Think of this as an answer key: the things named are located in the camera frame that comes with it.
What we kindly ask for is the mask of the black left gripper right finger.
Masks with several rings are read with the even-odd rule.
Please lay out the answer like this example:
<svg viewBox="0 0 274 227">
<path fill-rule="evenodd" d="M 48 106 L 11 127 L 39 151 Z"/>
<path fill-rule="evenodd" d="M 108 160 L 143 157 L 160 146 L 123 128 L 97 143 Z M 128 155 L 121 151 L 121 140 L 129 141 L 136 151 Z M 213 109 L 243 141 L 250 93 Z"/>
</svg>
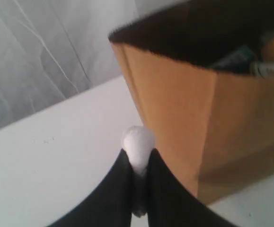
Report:
<svg viewBox="0 0 274 227">
<path fill-rule="evenodd" d="M 231 226 L 183 187 L 156 149 L 147 171 L 147 215 L 150 227 Z"/>
</svg>

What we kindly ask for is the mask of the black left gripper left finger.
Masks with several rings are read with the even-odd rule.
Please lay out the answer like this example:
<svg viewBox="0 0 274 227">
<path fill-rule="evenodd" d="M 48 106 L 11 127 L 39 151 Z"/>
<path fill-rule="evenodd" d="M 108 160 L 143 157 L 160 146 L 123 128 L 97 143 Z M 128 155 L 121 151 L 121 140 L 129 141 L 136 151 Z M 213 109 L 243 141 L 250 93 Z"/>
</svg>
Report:
<svg viewBox="0 0 274 227">
<path fill-rule="evenodd" d="M 129 227 L 132 220 L 133 171 L 122 149 L 101 183 L 51 227 Z"/>
</svg>

